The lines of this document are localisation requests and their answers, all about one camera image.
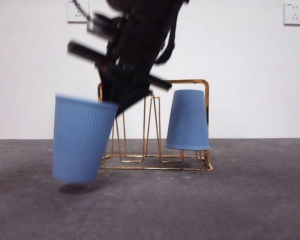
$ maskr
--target outlet faceplate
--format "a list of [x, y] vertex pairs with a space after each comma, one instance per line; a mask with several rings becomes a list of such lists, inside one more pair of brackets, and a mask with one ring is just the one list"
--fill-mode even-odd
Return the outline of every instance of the outlet faceplate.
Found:
[[[88, 0], [77, 0], [80, 7], [89, 13], [89, 1]], [[68, 23], [86, 23], [87, 18], [77, 9], [76, 4], [73, 0], [67, 0], [66, 2], [66, 17]]]
[[300, 25], [300, 2], [284, 3], [284, 25]]

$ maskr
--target gold wire cup rack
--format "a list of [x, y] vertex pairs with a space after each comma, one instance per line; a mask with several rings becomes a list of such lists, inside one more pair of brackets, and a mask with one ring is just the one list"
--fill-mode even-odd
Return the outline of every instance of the gold wire cup rack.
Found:
[[[206, 119], [207, 125], [209, 126], [209, 84], [203, 79], [185, 79], [185, 80], [168, 80], [167, 82], [172, 85], [175, 84], [202, 84], [204, 88], [204, 101], [206, 106]], [[149, 113], [146, 127], [146, 98], [150, 98]], [[102, 84], [98, 85], [98, 100], [102, 100]], [[150, 131], [150, 121], [152, 116], [152, 108], [154, 111], [155, 128], [156, 128], [156, 144], [157, 144], [157, 154], [149, 154], [149, 131]], [[122, 123], [123, 123], [123, 139], [119, 137], [119, 127], [118, 118], [115, 118], [112, 127], [112, 134], [110, 140], [111, 151], [110, 154], [106, 152], [103, 155], [102, 165], [100, 169], [105, 170], [177, 170], [177, 171], [212, 171], [214, 167], [210, 161], [210, 150], [196, 150], [195, 155], [186, 155], [186, 150], [179, 150], [179, 154], [166, 154], [162, 149], [161, 138], [161, 97], [151, 95], [145, 97], [143, 100], [143, 133], [142, 133], [142, 154], [128, 153], [127, 149], [127, 138], [126, 138], [126, 120], [125, 113], [122, 113]], [[114, 151], [115, 145], [115, 129], [116, 129], [116, 141], [118, 152]], [[147, 160], [155, 159], [155, 166], [149, 166]], [[114, 160], [115, 163], [119, 165], [115, 166], [103, 166], [109, 162], [109, 160]], [[194, 159], [198, 166], [187, 166], [185, 162]]]

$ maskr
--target upside-down cup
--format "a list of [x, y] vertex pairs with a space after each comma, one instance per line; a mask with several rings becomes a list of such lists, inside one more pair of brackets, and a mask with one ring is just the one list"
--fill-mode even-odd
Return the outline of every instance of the upside-down cup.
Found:
[[67, 184], [94, 181], [118, 105], [57, 95], [53, 136], [53, 176]]
[[183, 89], [174, 92], [166, 147], [179, 150], [208, 150], [205, 93]]

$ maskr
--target black strap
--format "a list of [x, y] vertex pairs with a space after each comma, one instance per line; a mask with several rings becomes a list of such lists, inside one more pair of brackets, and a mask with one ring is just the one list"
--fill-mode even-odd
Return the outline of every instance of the black strap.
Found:
[[164, 64], [166, 61], [169, 60], [169, 58], [172, 55], [172, 52], [175, 48], [175, 38], [176, 38], [176, 27], [177, 27], [177, 18], [178, 14], [175, 15], [175, 18], [173, 20], [171, 29], [170, 29], [170, 36], [168, 45], [166, 46], [164, 52], [162, 55], [155, 61], [156, 64]]

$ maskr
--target cable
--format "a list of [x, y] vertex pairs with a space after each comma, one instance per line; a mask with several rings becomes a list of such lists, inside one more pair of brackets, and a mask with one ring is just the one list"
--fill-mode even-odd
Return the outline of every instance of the cable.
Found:
[[76, 8], [86, 17], [87, 21], [93, 22], [95, 23], [95, 21], [93, 19], [91, 19], [90, 17], [90, 13], [87, 14], [82, 7], [80, 6], [80, 4], [77, 2], [77, 0], [73, 0], [73, 3], [75, 4]]

